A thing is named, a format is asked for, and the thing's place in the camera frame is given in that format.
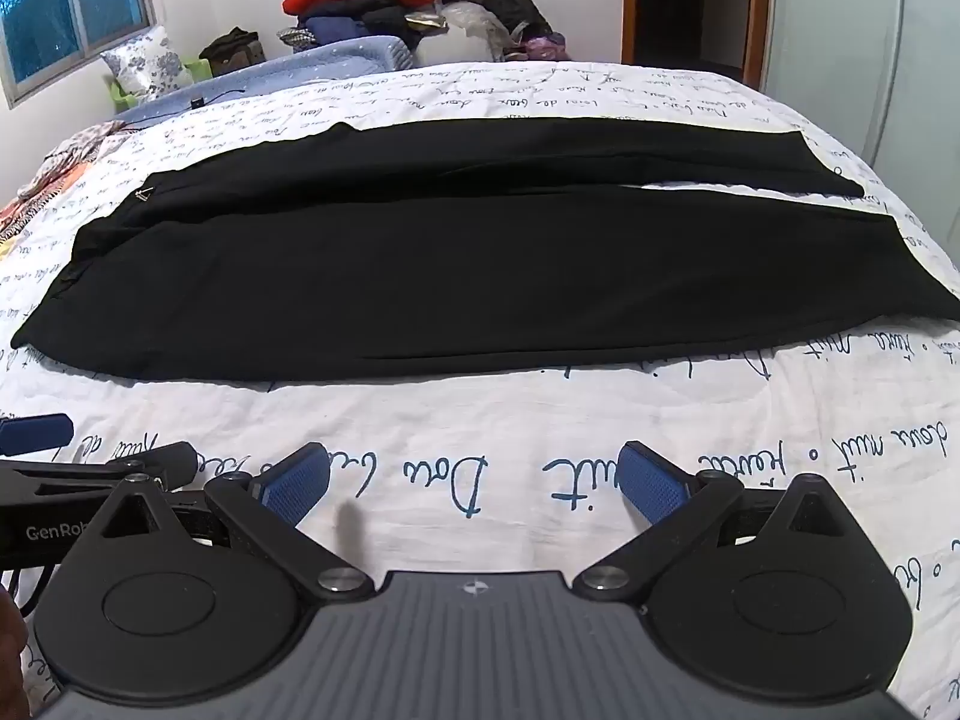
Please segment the white bedspread with blue writing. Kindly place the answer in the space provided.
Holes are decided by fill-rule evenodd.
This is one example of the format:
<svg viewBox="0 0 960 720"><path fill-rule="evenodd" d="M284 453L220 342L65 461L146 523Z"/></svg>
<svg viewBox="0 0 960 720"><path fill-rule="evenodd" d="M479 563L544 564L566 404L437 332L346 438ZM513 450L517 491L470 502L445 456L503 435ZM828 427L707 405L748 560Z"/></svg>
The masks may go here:
<svg viewBox="0 0 960 720"><path fill-rule="evenodd" d="M75 234L153 172L338 122L613 117L797 130L859 182L942 283L957 266L864 161L804 115L701 71L612 64L460 64L315 82L194 110L133 133L50 200L2 262L13 332L67 263ZM625 369L547 369L402 383L231 387L83 376L27 349L2 355L8 416L64 413L67 463L185 440L199 473L256 472L317 440L329 495L306 532L375 574L391 569L574 572L640 529L613 460L640 440L696 472L784 486L826 476L907 592L913 637L893 690L913 712L958 712L958 333L878 323L793 348Z"/></svg>

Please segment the black backpack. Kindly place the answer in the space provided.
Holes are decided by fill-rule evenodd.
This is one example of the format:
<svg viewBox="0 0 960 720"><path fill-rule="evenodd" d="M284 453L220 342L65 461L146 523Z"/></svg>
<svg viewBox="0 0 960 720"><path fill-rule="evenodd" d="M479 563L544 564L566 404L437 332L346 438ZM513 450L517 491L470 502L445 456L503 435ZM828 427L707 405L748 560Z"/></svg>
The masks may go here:
<svg viewBox="0 0 960 720"><path fill-rule="evenodd" d="M509 32L505 60L566 62L566 39L550 26L534 0L483 0L485 7Z"/></svg>

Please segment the colourful patterned cloth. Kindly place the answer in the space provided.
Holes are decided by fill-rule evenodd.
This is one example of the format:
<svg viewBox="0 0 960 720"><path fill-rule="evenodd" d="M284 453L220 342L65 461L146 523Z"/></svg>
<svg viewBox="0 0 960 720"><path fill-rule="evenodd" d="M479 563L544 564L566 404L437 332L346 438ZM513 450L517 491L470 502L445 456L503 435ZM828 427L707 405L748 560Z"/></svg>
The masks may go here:
<svg viewBox="0 0 960 720"><path fill-rule="evenodd" d="M119 148L129 130L128 123L119 119L92 125L47 153L31 181L2 208L2 249L10 247L53 197L75 184L99 158Z"/></svg>

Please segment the wooden door frame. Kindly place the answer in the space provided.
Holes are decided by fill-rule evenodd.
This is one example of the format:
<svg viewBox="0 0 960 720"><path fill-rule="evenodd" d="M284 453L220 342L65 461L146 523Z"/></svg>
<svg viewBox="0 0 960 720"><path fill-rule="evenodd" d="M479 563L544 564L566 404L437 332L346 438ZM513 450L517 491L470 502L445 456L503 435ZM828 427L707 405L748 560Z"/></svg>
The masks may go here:
<svg viewBox="0 0 960 720"><path fill-rule="evenodd" d="M773 0L623 0L622 60L763 82Z"/></svg>

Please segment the window with blue glass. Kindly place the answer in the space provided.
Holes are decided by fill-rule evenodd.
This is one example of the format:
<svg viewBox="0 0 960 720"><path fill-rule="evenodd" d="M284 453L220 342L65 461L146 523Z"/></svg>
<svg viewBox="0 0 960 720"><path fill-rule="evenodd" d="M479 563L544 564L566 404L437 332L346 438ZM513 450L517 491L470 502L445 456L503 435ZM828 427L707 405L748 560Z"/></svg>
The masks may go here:
<svg viewBox="0 0 960 720"><path fill-rule="evenodd" d="M155 21L151 0L2 0L2 89L9 106L98 59Z"/></svg>

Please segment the dark bag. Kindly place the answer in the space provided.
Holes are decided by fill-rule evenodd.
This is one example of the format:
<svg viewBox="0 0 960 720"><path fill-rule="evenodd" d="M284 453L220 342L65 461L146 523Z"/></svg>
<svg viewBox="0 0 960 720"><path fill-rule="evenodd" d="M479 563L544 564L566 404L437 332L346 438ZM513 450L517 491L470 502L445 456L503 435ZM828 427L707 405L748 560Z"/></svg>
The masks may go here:
<svg viewBox="0 0 960 720"><path fill-rule="evenodd" d="M199 57L208 62L215 76L228 75L233 71L265 62L265 52L259 35L255 31L245 31L242 28L233 28L217 37L202 50Z"/></svg>

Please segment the white floral pillow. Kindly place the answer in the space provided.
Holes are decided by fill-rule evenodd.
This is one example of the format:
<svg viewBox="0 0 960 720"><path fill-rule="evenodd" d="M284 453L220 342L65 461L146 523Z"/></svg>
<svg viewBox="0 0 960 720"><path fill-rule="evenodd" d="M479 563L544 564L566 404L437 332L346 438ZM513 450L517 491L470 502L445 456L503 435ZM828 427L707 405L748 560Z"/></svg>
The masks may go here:
<svg viewBox="0 0 960 720"><path fill-rule="evenodd" d="M101 59L127 93L145 94L149 85L159 82L189 88L184 60L172 47L164 26L153 26L127 43L105 50Z"/></svg>

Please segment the black pants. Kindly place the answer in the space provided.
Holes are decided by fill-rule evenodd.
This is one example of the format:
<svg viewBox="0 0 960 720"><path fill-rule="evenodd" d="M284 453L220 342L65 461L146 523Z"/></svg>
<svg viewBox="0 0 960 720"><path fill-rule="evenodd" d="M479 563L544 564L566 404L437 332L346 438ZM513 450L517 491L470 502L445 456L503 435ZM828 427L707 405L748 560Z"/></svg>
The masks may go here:
<svg viewBox="0 0 960 720"><path fill-rule="evenodd" d="M338 124L148 177L13 335L135 380L334 382L789 346L957 298L799 133Z"/></svg>

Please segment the white wardrobe door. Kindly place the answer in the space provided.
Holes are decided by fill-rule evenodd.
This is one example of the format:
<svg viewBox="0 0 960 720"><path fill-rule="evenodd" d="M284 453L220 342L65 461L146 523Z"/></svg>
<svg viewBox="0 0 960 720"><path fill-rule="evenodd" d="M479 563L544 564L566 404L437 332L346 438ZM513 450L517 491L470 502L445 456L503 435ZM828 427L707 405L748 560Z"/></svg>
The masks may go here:
<svg viewBox="0 0 960 720"><path fill-rule="evenodd" d="M763 89L958 252L958 0L771 0Z"/></svg>

